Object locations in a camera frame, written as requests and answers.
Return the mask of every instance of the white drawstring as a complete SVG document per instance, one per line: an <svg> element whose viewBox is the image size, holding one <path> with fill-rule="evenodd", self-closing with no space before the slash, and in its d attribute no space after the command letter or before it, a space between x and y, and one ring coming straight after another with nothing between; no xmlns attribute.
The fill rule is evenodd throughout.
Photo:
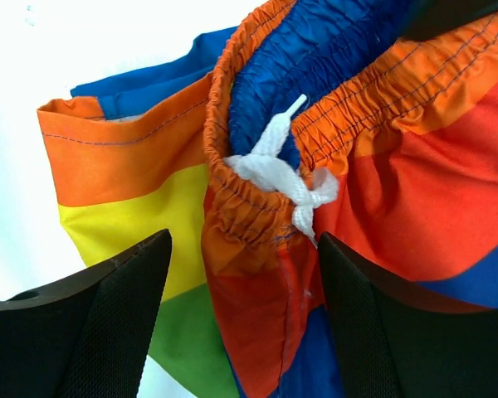
<svg viewBox="0 0 498 398"><path fill-rule="evenodd" d="M278 191L290 198L296 204L292 224L315 245L314 209L336 199L338 181L326 168L315 169L315 188L310 191L297 172L277 157L290 132L291 118L305 101L303 94L286 112L273 116L251 153L225 158L225 163L262 191Z"/></svg>

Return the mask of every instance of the textured black surface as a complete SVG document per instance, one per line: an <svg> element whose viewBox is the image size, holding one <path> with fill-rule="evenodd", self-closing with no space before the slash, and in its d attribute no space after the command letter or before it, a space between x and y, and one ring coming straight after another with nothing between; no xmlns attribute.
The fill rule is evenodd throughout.
<svg viewBox="0 0 498 398"><path fill-rule="evenodd" d="M0 398L136 396L170 254L162 231L0 302Z"/></svg>
<svg viewBox="0 0 498 398"><path fill-rule="evenodd" d="M330 235L319 249L348 398L498 398L498 309L429 292Z"/></svg>
<svg viewBox="0 0 498 398"><path fill-rule="evenodd" d="M319 251L346 396L402 397L370 282L335 249L329 236L321 238Z"/></svg>
<svg viewBox="0 0 498 398"><path fill-rule="evenodd" d="M136 397L170 254L164 233L101 282L57 397Z"/></svg>

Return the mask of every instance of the yellow stripe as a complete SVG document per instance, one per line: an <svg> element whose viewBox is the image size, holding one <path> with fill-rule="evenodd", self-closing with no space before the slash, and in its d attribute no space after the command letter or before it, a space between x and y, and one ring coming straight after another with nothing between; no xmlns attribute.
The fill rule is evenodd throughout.
<svg viewBox="0 0 498 398"><path fill-rule="evenodd" d="M164 301L206 281L201 230L207 181L206 165L188 167L143 197L94 206L59 206L61 224L87 266L107 260L168 228L173 237L173 253Z"/></svg>

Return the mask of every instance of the blue fabric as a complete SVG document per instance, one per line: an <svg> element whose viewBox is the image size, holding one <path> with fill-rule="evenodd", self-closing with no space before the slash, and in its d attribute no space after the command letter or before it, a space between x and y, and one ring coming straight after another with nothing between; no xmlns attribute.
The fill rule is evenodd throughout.
<svg viewBox="0 0 498 398"><path fill-rule="evenodd" d="M176 61L79 85L71 94L98 97L108 120L143 114L211 71L235 30L203 33L190 52Z"/></svg>
<svg viewBox="0 0 498 398"><path fill-rule="evenodd" d="M462 274L420 285L455 299L498 308L498 246Z"/></svg>
<svg viewBox="0 0 498 398"><path fill-rule="evenodd" d="M299 0L235 79L233 154L248 154L271 116L300 94L313 104L373 62L396 41L416 6L414 0ZM291 134L279 158L299 167Z"/></svg>
<svg viewBox="0 0 498 398"><path fill-rule="evenodd" d="M240 397L247 396L233 371ZM295 358L282 375L278 388L269 398L344 398L343 383L335 356L335 345L325 306L308 315L305 335Z"/></svg>

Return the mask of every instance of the board shorts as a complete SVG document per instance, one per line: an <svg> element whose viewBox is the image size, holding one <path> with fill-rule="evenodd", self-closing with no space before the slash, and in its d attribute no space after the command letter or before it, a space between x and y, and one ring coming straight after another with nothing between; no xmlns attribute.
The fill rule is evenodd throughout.
<svg viewBox="0 0 498 398"><path fill-rule="evenodd" d="M232 32L203 34L179 60L78 86L75 98L37 111L61 224L87 266L169 229L172 259L149 355L199 397L237 395L200 246L205 104Z"/></svg>
<svg viewBox="0 0 498 398"><path fill-rule="evenodd" d="M249 153L300 94L310 103L279 157L308 185L317 167L339 180L337 200L315 210L316 236L328 231L406 279L498 307L498 13L384 50L378 44L398 34L394 10L381 6L391 2L332 3L327 17L310 2L268 2L214 70L201 243L218 326L249 397L342 394L315 247L292 225L287 197L224 160Z"/></svg>
<svg viewBox="0 0 498 398"><path fill-rule="evenodd" d="M39 110L61 223L87 265L170 229L150 355L200 397L343 396L316 248L288 198L225 162L301 94L278 156L309 187L318 167L339 181L316 236L498 308L498 13L416 43L397 40L411 2L316 3L259 7L211 75L136 120L104 121L94 97Z"/></svg>

